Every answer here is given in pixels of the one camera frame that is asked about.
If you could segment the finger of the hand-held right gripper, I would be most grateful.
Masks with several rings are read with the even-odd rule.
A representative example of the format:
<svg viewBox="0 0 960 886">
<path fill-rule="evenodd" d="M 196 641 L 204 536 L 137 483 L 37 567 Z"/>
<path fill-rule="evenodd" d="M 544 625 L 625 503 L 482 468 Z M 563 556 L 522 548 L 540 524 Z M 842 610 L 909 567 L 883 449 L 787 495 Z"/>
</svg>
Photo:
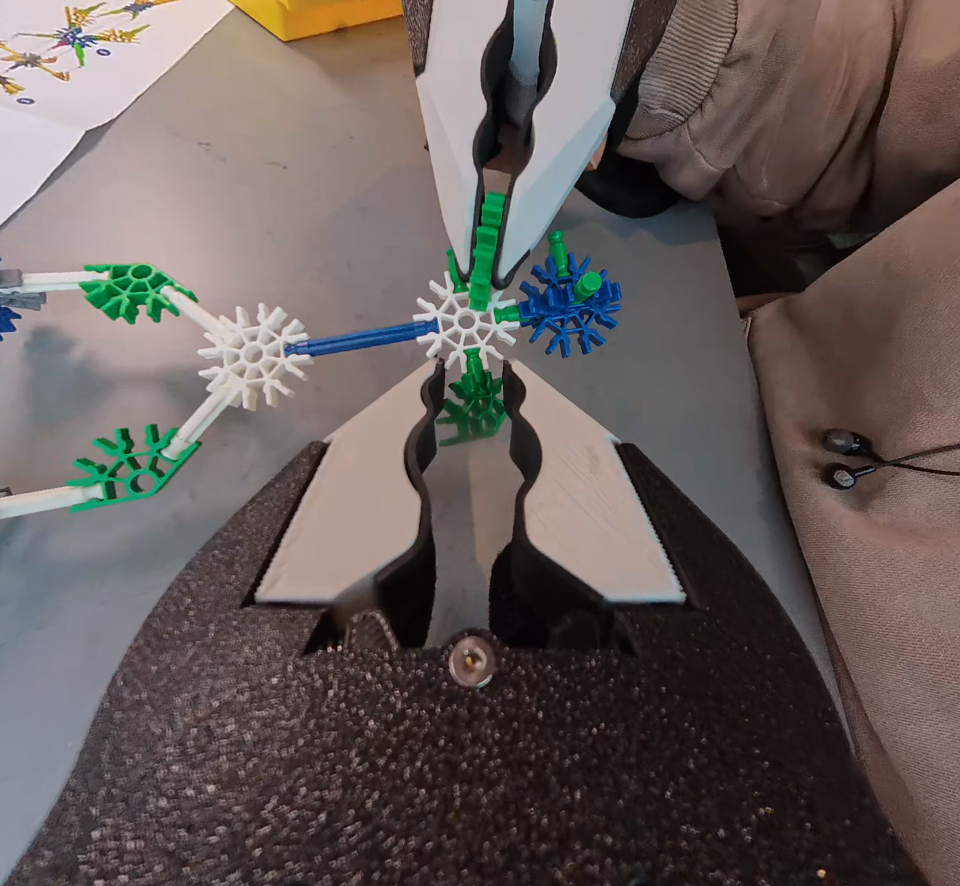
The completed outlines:
<svg viewBox="0 0 960 886">
<path fill-rule="evenodd" d="M 540 242 L 606 136 L 635 0 L 550 0 L 542 47 L 553 76 L 532 110 L 531 153 L 513 176 L 500 230 L 498 284 Z"/>
<path fill-rule="evenodd" d="M 472 263 L 494 91 L 513 48 L 513 0 L 434 0 L 416 89 L 441 217 L 458 264 Z"/>
</svg>

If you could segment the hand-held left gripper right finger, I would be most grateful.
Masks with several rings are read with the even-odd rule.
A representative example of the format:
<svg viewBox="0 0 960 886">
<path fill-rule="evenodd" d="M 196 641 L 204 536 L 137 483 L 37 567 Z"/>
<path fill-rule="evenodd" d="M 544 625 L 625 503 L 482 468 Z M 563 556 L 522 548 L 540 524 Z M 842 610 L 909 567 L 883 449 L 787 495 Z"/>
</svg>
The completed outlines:
<svg viewBox="0 0 960 886">
<path fill-rule="evenodd" d="M 619 439 L 519 362 L 505 365 L 503 394 L 523 481 L 491 572 L 494 635 L 513 647 L 605 647 L 617 610 L 683 608 Z"/>
</svg>

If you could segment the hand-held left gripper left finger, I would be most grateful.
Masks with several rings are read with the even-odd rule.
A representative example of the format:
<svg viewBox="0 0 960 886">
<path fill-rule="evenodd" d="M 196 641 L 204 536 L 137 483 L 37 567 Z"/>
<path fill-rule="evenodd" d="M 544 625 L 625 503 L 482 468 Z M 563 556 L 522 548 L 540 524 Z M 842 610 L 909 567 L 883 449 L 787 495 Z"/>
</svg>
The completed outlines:
<svg viewBox="0 0 960 886">
<path fill-rule="evenodd" d="M 335 635 L 378 610 L 401 646 L 426 643 L 437 573 L 424 473 L 445 389 L 444 362 L 429 362 L 324 440 L 256 604 L 325 607 Z"/>
</svg>

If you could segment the colourful rod connector toy model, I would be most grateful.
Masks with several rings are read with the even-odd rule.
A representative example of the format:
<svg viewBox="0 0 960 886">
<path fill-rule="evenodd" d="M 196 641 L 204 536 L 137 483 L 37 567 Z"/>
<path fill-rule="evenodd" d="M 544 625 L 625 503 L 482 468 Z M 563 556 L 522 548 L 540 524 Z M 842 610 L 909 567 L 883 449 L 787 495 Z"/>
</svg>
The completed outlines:
<svg viewBox="0 0 960 886">
<path fill-rule="evenodd" d="M 274 407 L 292 396 L 291 377 L 306 379 L 310 360 L 343 352 L 401 343 L 422 345 L 430 359 L 443 360 L 461 373 L 450 384 L 438 422 L 455 428 L 441 441 L 455 446 L 492 437 L 506 417 L 503 381 L 493 375 L 491 360 L 503 360 L 496 343 L 511 346 L 521 328 L 530 341 L 548 338 L 546 352 L 570 356 L 576 344 L 583 354 L 603 346 L 601 329 L 618 326 L 621 286 L 606 269 L 592 267 L 590 257 L 577 260 L 567 250 L 564 233 L 549 233 L 549 255 L 523 281 L 521 302 L 505 299 L 492 286 L 494 247 L 506 198 L 487 194 L 473 249 L 474 270 L 462 280 L 452 250 L 447 251 L 443 281 L 429 283 L 434 300 L 420 297 L 419 312 L 408 322 L 344 334 L 310 338 L 304 325 L 280 307 L 260 304 L 255 317 L 237 307 L 233 317 L 213 316 L 196 295 L 149 263 L 85 265 L 81 271 L 28 273 L 2 269 L 2 334 L 14 333 L 20 309 L 40 310 L 51 292 L 79 291 L 113 321 L 131 325 L 144 315 L 159 322 L 162 314 L 186 316 L 202 329 L 206 346 L 198 355 L 210 362 L 199 372 L 207 397 L 178 428 L 162 432 L 149 424 L 141 439 L 128 428 L 99 437 L 96 458 L 78 458 L 79 477 L 56 488 L 12 495 L 2 489 L 2 519 L 67 508 L 73 512 L 115 506 L 163 490 L 200 447 L 202 436 L 229 408 L 255 411 L 260 401 Z"/>
</svg>

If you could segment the person's right forearm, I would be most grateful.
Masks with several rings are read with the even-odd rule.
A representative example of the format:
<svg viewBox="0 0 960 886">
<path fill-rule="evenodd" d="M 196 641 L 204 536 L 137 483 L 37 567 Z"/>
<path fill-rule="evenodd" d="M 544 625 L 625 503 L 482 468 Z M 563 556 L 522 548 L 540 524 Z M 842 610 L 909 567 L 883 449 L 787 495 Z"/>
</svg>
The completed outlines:
<svg viewBox="0 0 960 886">
<path fill-rule="evenodd" d="M 735 222 L 958 226 L 959 0 L 678 0 L 618 152 Z"/>
</svg>

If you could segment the person's beige printed hoodie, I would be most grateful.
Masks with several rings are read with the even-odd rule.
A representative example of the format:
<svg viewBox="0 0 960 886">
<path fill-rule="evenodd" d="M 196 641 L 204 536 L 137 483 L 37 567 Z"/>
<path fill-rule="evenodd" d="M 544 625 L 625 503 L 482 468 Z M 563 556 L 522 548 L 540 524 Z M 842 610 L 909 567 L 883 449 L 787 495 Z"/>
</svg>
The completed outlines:
<svg viewBox="0 0 960 886">
<path fill-rule="evenodd" d="M 959 882 L 958 478 L 889 469 L 839 492 L 819 437 L 894 457 L 958 443 L 959 188 L 752 315 L 750 355 L 846 718 L 931 884 Z"/>
</svg>

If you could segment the white building instruction sheet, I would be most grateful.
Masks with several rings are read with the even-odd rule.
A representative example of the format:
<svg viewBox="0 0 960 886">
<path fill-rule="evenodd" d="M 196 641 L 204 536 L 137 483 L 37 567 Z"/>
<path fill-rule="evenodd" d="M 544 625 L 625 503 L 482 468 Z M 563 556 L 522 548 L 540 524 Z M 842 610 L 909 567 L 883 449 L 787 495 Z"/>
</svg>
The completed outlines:
<svg viewBox="0 0 960 886">
<path fill-rule="evenodd" d="M 1 221 L 231 10 L 227 0 L 1 0 Z"/>
</svg>

